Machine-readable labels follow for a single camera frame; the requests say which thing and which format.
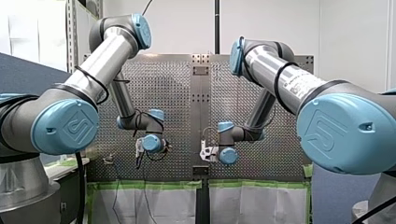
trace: robotic arm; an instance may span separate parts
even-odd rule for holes
[[[145,130],[140,142],[147,153],[167,150],[163,112],[136,113],[120,72],[126,60],[150,45],[149,24],[141,15],[102,19],[91,29],[92,55],[65,83],[39,97],[0,94],[0,223],[60,223],[59,185],[49,183],[38,155],[78,153],[89,145],[107,86],[120,113],[118,126]],[[47,215],[38,216],[40,211]]]
[[[161,151],[163,112],[135,113],[120,72],[127,59],[150,44],[149,24],[138,14],[98,21],[90,33],[93,54],[65,83],[53,85],[38,99],[3,115],[1,135],[6,149],[0,150],[0,155],[37,152],[61,155],[84,149],[96,136],[99,120],[96,105],[101,104],[98,101],[103,91],[108,94],[106,86],[120,112],[119,127],[146,130],[149,135],[143,147]],[[14,99],[4,94],[2,97],[5,102]]]
[[[289,47],[277,42],[241,38],[233,44],[233,74],[264,87],[249,120],[262,124],[274,103],[268,99],[275,97],[296,115],[301,146],[319,166],[352,175],[393,171],[396,96],[392,92],[376,94],[344,80],[326,82],[299,68],[292,56]],[[229,147],[234,150],[231,140],[241,139],[237,136],[241,131],[230,122],[226,124],[226,128],[224,123],[219,124],[219,158],[227,149],[221,148],[222,143],[231,143]]]

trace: industrial robot arm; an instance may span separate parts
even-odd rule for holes
[[[92,142],[98,129],[97,105],[109,86],[119,110],[118,125],[146,130],[143,147],[164,149],[163,112],[136,113],[120,72],[127,59],[151,44],[149,24],[139,14],[99,20],[90,33],[92,55],[65,83],[55,84],[38,99],[3,113],[0,156],[22,153],[76,153]],[[2,95],[4,101],[18,96]]]
[[[233,44],[231,70],[264,87],[264,92],[296,115],[301,146],[319,166],[353,175],[393,171],[396,96],[392,92],[376,94],[344,80],[324,81],[299,68],[292,55],[291,49],[281,43],[240,38]],[[268,114],[265,111],[273,103],[262,105],[266,108],[262,110],[255,106],[257,113],[251,117]],[[220,145],[224,137],[229,141],[225,134],[233,129],[230,123],[226,128],[224,123],[219,124]]]

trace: green tape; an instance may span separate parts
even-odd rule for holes
[[[311,199],[312,199],[312,195],[311,195],[311,183],[310,182],[306,182],[307,185],[307,189],[306,189],[306,224],[310,224],[311,223]]]
[[[312,177],[312,173],[314,171],[314,165],[313,164],[306,164],[306,165],[303,165],[303,168],[304,168],[305,178]]]
[[[95,190],[116,189],[118,181],[88,183],[94,186]],[[119,189],[200,189],[201,181],[180,181],[180,182],[144,182],[142,180],[121,180]]]
[[[307,189],[309,182],[278,182],[269,180],[209,180],[210,188],[260,187],[273,189]]]
[[[89,209],[88,224],[92,224],[92,209],[95,193],[103,189],[117,189],[118,181],[112,182],[91,182],[87,185],[87,205]],[[145,182],[143,180],[121,180],[119,189],[200,189],[201,181],[180,181],[180,182]]]
[[[61,166],[77,166],[77,161],[76,160],[70,160],[70,161],[61,161]]]
[[[87,185],[87,207],[88,207],[88,224],[92,224],[93,196],[96,192],[96,185]]]

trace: pegboard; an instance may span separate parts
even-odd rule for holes
[[[223,55],[211,59],[210,125],[213,127],[222,121],[244,125],[262,90],[243,77],[232,76],[228,59]],[[313,61],[313,56],[296,57],[297,64],[311,73]],[[310,161],[300,147],[295,123],[295,117],[276,103],[274,120],[265,128],[264,140],[236,143],[238,162],[231,166],[211,163],[209,178],[304,180],[303,164]],[[216,139],[216,135],[212,133],[211,138]]]
[[[173,146],[163,161],[144,161],[145,178],[151,180],[191,180],[191,59],[190,55],[138,56],[123,67],[135,108],[164,111],[164,137]],[[142,169],[135,169],[135,140],[144,135],[117,128],[118,112],[109,100],[99,106],[100,128],[92,145],[96,160],[88,166],[89,181],[119,178],[142,179]],[[110,153],[115,165],[104,165]]]
[[[173,146],[163,161],[145,161],[147,179],[191,180],[192,166],[203,164],[199,157],[203,128],[217,127],[218,122],[225,120],[245,123],[261,89],[242,77],[232,76],[228,61],[226,55],[206,55],[205,63],[197,63],[197,55],[138,55],[123,66],[122,73],[131,80],[128,89],[134,106],[141,111],[164,111],[164,136]],[[296,61],[312,72],[312,56],[298,56]],[[194,74],[200,71],[199,66],[204,68],[202,74]],[[134,145],[144,132],[133,138],[134,131],[119,130],[118,112],[110,100],[99,107],[99,114],[99,133],[90,147],[94,156],[88,166],[89,181],[142,179],[142,169],[134,168]],[[236,148],[238,163],[211,164],[210,178],[301,181],[302,165],[310,162],[300,148],[295,117],[279,105],[273,123],[266,129],[265,140],[237,143]],[[103,162],[110,153],[115,155],[114,166]]]

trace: white wall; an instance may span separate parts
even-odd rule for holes
[[[320,77],[387,88],[391,0],[320,0]]]
[[[141,13],[147,0],[104,0],[104,15]],[[220,1],[220,52],[240,36],[283,41],[296,54],[318,57],[318,0]],[[214,51],[214,0],[154,0],[146,14],[153,45],[148,52]]]

